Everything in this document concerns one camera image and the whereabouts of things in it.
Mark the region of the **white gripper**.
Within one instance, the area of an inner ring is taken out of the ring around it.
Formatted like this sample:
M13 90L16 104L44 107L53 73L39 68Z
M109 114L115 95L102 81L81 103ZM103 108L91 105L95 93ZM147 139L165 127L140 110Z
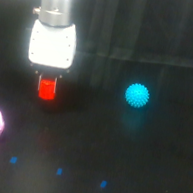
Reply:
M38 19L34 22L28 46L28 60L31 67L41 73L62 76L71 69L76 50L76 27L66 28L45 26ZM37 90L41 86L39 74ZM54 95L57 93L59 78L55 79Z

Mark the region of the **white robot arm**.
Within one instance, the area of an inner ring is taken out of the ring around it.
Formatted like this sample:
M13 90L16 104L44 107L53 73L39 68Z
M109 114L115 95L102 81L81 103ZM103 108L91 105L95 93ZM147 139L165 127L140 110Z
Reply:
M42 67L70 69L76 50L76 27L72 22L74 0L41 0L33 9L38 15L29 40L28 58Z

